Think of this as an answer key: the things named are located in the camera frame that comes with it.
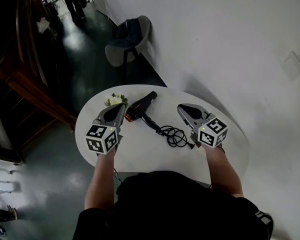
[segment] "light switch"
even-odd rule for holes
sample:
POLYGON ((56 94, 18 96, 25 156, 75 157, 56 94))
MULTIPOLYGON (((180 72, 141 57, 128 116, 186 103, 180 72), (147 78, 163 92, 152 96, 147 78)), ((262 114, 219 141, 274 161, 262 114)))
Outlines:
POLYGON ((294 51, 290 52, 281 66, 290 81, 300 76, 300 60, 294 51))

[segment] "chair backrest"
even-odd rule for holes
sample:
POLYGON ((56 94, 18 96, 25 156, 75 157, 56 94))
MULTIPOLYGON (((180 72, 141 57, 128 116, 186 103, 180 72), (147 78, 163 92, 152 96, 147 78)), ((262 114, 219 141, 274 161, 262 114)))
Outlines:
POLYGON ((151 21, 144 15, 139 16, 137 19, 141 28, 142 39, 147 39, 151 28, 151 21))

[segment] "gray chair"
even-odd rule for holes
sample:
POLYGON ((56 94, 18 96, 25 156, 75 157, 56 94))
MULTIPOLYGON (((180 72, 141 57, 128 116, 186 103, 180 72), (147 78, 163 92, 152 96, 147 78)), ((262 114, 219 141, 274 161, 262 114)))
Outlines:
POLYGON ((105 47, 105 56, 110 64, 114 67, 122 66, 122 84, 126 83, 127 63, 134 61, 139 53, 146 50, 147 40, 151 29, 151 21, 146 16, 139 16, 138 18, 142 40, 139 44, 132 48, 117 47, 107 45, 105 47))

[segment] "person in background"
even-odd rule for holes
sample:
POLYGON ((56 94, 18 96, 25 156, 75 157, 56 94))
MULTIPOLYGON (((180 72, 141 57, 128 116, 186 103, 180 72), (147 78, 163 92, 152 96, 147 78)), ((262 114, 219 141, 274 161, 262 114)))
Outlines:
POLYGON ((203 145, 200 150, 212 188, 173 171, 139 173, 118 187, 115 204, 116 149, 99 154, 73 239, 269 240, 272 217, 244 198, 224 149, 203 145))
POLYGON ((84 10, 82 10, 78 0, 64 0, 66 7, 68 8, 72 21, 78 23, 80 20, 83 20, 86 16, 84 10))

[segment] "black shirt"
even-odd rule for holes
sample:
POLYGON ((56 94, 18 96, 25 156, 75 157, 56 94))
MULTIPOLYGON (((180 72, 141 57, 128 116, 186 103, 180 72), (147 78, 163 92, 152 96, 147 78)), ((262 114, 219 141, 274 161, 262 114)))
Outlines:
POLYGON ((74 240, 271 237, 270 215, 253 203, 205 188, 176 172, 139 173, 126 178, 117 194, 111 212, 91 208, 80 213, 74 240))

